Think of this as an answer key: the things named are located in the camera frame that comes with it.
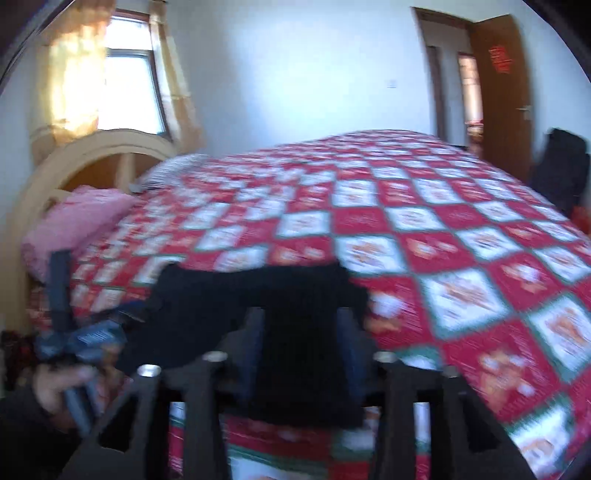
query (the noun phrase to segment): pink pillow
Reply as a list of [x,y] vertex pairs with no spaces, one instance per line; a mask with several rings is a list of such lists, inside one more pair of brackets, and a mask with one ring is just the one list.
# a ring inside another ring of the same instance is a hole
[[49,210],[23,239],[21,251],[27,270],[45,281],[52,252],[80,252],[98,236],[112,230],[138,202],[117,189],[78,187],[65,201]]

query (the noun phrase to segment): striped pillow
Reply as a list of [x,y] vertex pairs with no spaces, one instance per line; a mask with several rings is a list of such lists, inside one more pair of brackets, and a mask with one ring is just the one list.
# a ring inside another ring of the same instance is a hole
[[138,178],[136,183],[131,184],[129,189],[134,193],[141,193],[144,190],[175,185],[185,171],[201,165],[206,159],[207,155],[199,153],[189,153],[169,158],[149,169]]

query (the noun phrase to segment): black bag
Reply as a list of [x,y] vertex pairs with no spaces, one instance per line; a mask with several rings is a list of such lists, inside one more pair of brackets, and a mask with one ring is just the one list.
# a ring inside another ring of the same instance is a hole
[[570,218],[573,208],[580,204],[588,175],[587,142],[555,128],[548,135],[542,160],[534,167],[530,187]]

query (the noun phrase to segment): hand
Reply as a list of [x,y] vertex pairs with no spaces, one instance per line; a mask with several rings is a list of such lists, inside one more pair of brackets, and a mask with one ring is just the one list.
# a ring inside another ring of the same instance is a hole
[[39,365],[33,376],[33,393],[39,405],[60,430],[74,427],[74,422],[64,405],[63,393],[72,387],[80,387],[96,375],[96,369],[88,365],[64,367],[51,370],[48,365]]

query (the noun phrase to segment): door handle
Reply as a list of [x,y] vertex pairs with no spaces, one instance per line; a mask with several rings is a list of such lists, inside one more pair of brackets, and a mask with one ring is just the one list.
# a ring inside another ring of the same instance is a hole
[[520,112],[523,112],[523,118],[525,120],[531,120],[531,105],[526,105],[524,107],[518,108]]

